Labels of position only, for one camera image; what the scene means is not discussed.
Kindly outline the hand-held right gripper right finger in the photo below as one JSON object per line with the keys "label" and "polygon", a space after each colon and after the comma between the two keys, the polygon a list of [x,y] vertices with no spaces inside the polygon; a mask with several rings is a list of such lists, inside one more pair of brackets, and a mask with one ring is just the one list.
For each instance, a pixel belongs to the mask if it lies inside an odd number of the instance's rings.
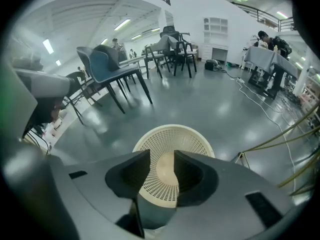
{"label": "hand-held right gripper right finger", "polygon": [[189,151],[175,150],[173,171],[178,181],[177,207],[199,206],[217,190],[219,176],[214,159]]}

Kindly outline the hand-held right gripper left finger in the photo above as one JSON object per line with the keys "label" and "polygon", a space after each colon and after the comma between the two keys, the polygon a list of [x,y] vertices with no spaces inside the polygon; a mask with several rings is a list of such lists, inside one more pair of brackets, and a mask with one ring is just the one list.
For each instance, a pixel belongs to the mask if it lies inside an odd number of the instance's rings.
{"label": "hand-held right gripper left finger", "polygon": [[130,201],[128,212],[118,219],[116,225],[131,234],[144,238],[138,207],[138,194],[150,172],[150,150],[140,150],[129,154],[129,158],[111,167],[105,174],[105,183],[113,193]]}

